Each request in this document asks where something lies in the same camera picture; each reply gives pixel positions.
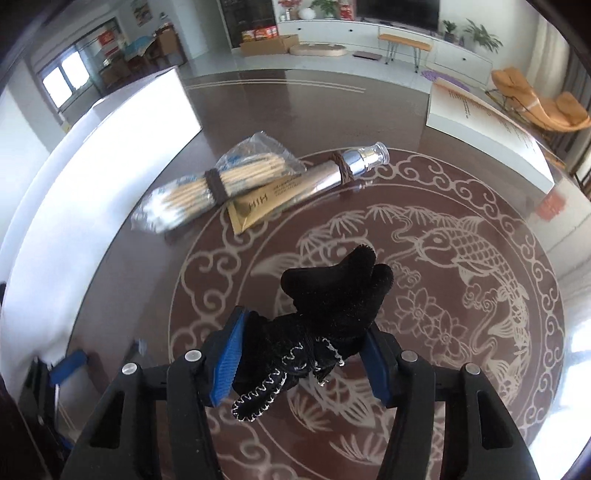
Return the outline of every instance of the white vase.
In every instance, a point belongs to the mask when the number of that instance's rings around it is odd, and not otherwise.
[[[313,18],[316,18],[316,12],[311,8],[302,8],[299,10],[298,14],[302,20],[312,20]]]

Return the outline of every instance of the circular decorative pattern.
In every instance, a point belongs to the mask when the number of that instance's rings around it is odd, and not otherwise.
[[[435,158],[390,155],[390,164],[363,182],[241,236],[222,209],[201,218],[171,307],[171,359],[200,346],[235,304],[269,318],[292,311],[279,284],[287,268],[332,265],[368,244],[395,277],[376,318],[380,329],[433,364],[481,369],[529,443],[552,402],[563,357],[563,313],[550,264],[523,219],[482,182]],[[208,410],[226,476],[374,478],[395,410],[373,397],[358,357],[328,380],[300,381],[252,424],[232,417],[231,399]],[[438,405],[432,478],[443,432]]]

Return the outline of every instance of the television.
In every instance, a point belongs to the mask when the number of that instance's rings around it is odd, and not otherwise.
[[[439,0],[357,0],[357,17],[375,18],[437,31]]]

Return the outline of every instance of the white paper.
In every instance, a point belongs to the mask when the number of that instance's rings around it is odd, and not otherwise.
[[[550,168],[535,138],[475,95],[438,80],[431,87],[427,126],[472,145],[548,193]]]

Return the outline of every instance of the plastic bag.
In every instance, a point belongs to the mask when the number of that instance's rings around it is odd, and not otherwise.
[[[280,177],[304,173],[306,167],[265,132],[230,149],[215,169],[228,198],[266,185]],[[131,215],[133,229],[163,233],[207,212],[216,205],[204,173],[173,180],[151,192]]]

